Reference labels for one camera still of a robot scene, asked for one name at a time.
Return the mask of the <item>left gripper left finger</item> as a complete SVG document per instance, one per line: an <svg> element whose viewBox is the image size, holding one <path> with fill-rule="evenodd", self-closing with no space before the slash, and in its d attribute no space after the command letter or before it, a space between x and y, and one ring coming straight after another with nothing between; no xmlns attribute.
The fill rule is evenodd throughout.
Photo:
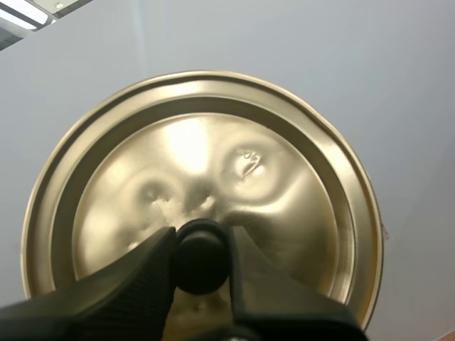
<svg viewBox="0 0 455 341"><path fill-rule="evenodd" d="M160 340L176 284L164 227L98 272L1 309L2 340Z"/></svg>

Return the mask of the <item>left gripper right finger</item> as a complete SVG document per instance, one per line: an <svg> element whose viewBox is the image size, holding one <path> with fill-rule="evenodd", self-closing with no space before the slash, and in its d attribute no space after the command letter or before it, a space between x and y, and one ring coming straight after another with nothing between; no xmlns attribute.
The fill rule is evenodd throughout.
<svg viewBox="0 0 455 341"><path fill-rule="evenodd" d="M343 303L274 266L244 227L222 228L230 256L232 326L221 340L366 340Z"/></svg>

